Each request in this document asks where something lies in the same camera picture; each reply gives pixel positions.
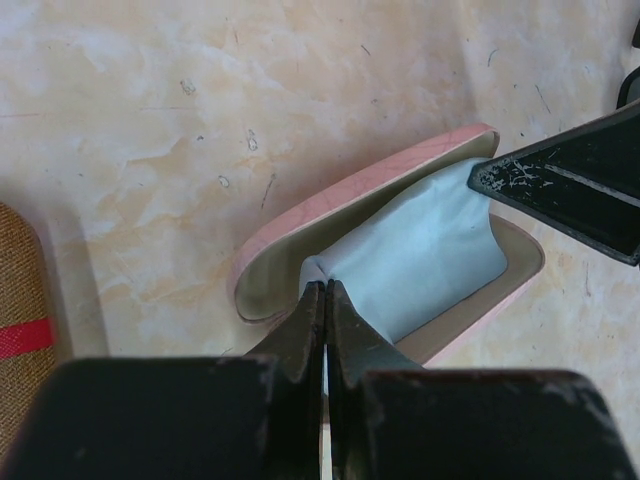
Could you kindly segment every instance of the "scratch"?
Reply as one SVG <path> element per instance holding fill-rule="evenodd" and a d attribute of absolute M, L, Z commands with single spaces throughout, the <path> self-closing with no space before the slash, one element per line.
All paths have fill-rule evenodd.
<path fill-rule="evenodd" d="M 591 289 L 589 289 L 589 264 L 587 263 L 587 276 L 584 279 L 584 291 L 587 297 L 591 296 Z"/>
<path fill-rule="evenodd" d="M 0 115 L 0 118 L 26 118 L 26 117 L 39 117 L 41 113 L 11 113 L 8 115 Z"/>
<path fill-rule="evenodd" d="M 139 109 L 141 112 L 147 111 L 164 111 L 164 110 L 195 110 L 195 107 L 142 107 Z"/>
<path fill-rule="evenodd" d="M 493 54 L 496 53 L 498 50 L 500 50 L 499 48 L 495 48 L 490 54 L 489 54 L 489 59 L 487 60 L 487 67 L 491 66 L 491 59 L 493 58 Z"/>
<path fill-rule="evenodd" d="M 542 96 L 542 92 L 540 91 L 540 87 L 538 85 L 536 85 L 536 90 L 538 90 L 538 95 L 540 95 L 540 100 L 542 100 L 542 103 L 544 104 L 544 108 L 547 109 L 548 113 L 551 113 L 551 110 L 549 109 L 549 105 L 547 105 L 546 100 Z"/>
<path fill-rule="evenodd" d="M 124 220 L 124 217 L 122 216 L 122 214 L 120 213 L 120 210 L 118 209 L 118 207 L 116 207 L 116 211 L 118 212 L 118 214 L 122 217 L 122 219 Z M 120 254 L 118 252 L 116 252 L 113 248 L 107 247 L 109 249 L 109 251 L 111 253 L 113 253 L 113 255 L 120 260 L 120 265 L 118 265 L 118 267 L 120 267 L 120 271 L 122 272 L 122 274 L 127 277 L 127 279 L 132 283 L 135 284 L 136 281 L 133 278 L 133 272 L 131 271 L 131 267 L 129 266 L 129 264 L 127 262 L 124 261 L 124 259 L 120 256 Z"/>
<path fill-rule="evenodd" d="M 262 197 L 262 205 L 260 205 L 260 210 L 262 210 L 264 208 L 264 202 L 267 201 L 267 195 L 269 195 L 269 190 L 271 190 L 271 185 L 273 185 L 273 182 L 276 179 L 276 174 L 272 173 L 271 174 L 271 180 L 269 180 L 269 185 L 267 185 L 267 189 L 264 192 L 264 197 Z"/>
<path fill-rule="evenodd" d="M 504 382 L 502 386 L 509 390 L 511 393 L 515 393 L 516 395 L 520 394 L 520 389 L 511 382 Z"/>

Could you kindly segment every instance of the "brown woven fabric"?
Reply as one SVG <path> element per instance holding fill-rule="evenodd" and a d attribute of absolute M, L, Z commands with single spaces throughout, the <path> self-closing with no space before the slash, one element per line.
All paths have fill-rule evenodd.
<path fill-rule="evenodd" d="M 35 233 L 0 203 L 0 329 L 50 317 L 45 279 Z M 53 347 L 0 358 L 0 463 L 53 365 Z"/>

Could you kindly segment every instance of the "pink leather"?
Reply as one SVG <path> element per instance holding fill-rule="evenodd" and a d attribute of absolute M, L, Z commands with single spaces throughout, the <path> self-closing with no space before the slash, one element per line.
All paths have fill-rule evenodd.
<path fill-rule="evenodd" d="M 462 127 L 425 140 L 360 170 L 275 218 L 258 230 L 236 254 L 227 283 L 231 301 L 235 305 L 235 290 L 242 272 L 274 242 L 308 227 L 488 132 L 495 134 L 497 147 L 498 133 L 490 126 L 480 123 Z"/>

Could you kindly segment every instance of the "marble surface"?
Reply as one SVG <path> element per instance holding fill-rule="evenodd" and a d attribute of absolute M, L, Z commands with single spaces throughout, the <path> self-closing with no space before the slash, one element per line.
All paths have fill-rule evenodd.
<path fill-rule="evenodd" d="M 482 121 L 499 153 L 613 110 L 635 0 L 0 3 L 0 201 L 75 356 L 241 354 L 232 254 L 336 180 Z M 640 273 L 506 207 L 533 287 L 442 366 L 588 375 L 640 458 Z"/>

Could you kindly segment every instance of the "white paint mark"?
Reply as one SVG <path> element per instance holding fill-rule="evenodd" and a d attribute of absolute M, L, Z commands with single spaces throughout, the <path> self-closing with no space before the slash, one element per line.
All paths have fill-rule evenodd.
<path fill-rule="evenodd" d="M 593 415 L 593 417 L 600 422 L 600 425 L 612 432 L 616 431 L 616 425 L 606 410 L 600 410 L 598 406 L 591 401 L 591 398 L 588 395 L 581 394 L 580 398 L 584 402 L 584 409 Z"/>
<path fill-rule="evenodd" d="M 574 388 L 577 388 L 578 390 L 586 390 L 588 392 L 598 393 L 598 390 L 593 385 L 593 383 L 591 383 L 589 380 L 587 380 L 584 377 L 581 377 L 581 378 L 578 378 L 577 380 L 574 380 L 573 381 L 573 386 L 574 386 Z"/>
<path fill-rule="evenodd" d="M 2 15 L 0 15 L 1 40 L 15 39 L 20 33 L 33 28 L 33 19 L 38 18 L 36 14 L 43 8 L 37 2 L 18 5 L 2 4 Z"/>
<path fill-rule="evenodd" d="M 137 45 L 109 28 L 78 28 L 67 31 L 67 36 L 73 38 L 74 47 L 82 48 L 84 56 L 100 73 L 137 56 Z"/>
<path fill-rule="evenodd" d="M 500 179 L 500 180 L 498 180 L 498 181 L 493 180 L 493 182 L 491 183 L 491 187 L 490 187 L 490 188 L 491 188 L 492 190 L 500 190 L 500 189 L 502 189 L 502 187 L 504 187 L 506 184 L 507 184 L 507 183 L 506 183 L 503 179 Z"/>
<path fill-rule="evenodd" d="M 528 186 L 531 184 L 530 180 L 536 180 L 540 177 L 538 177 L 537 175 L 533 175 L 529 172 L 527 172 L 527 170 L 531 170 L 532 168 L 534 168 L 532 165 L 521 165 L 519 161 L 514 160 L 513 161 L 513 166 L 522 173 L 522 175 L 517 175 L 515 177 L 511 177 L 509 179 L 509 186 L 513 187 L 515 185 L 523 185 L 523 186 Z"/>
<path fill-rule="evenodd" d="M 504 386 L 504 388 L 506 388 L 507 390 L 509 390 L 512 393 L 515 393 L 516 395 L 520 394 L 520 389 L 516 385 L 511 383 L 511 382 L 505 382 L 503 384 L 503 386 Z"/>
<path fill-rule="evenodd" d="M 559 395 L 569 405 L 575 405 L 578 402 L 578 395 L 573 391 L 571 385 L 558 385 L 556 383 L 547 383 L 542 389 L 542 393 L 549 395 Z"/>

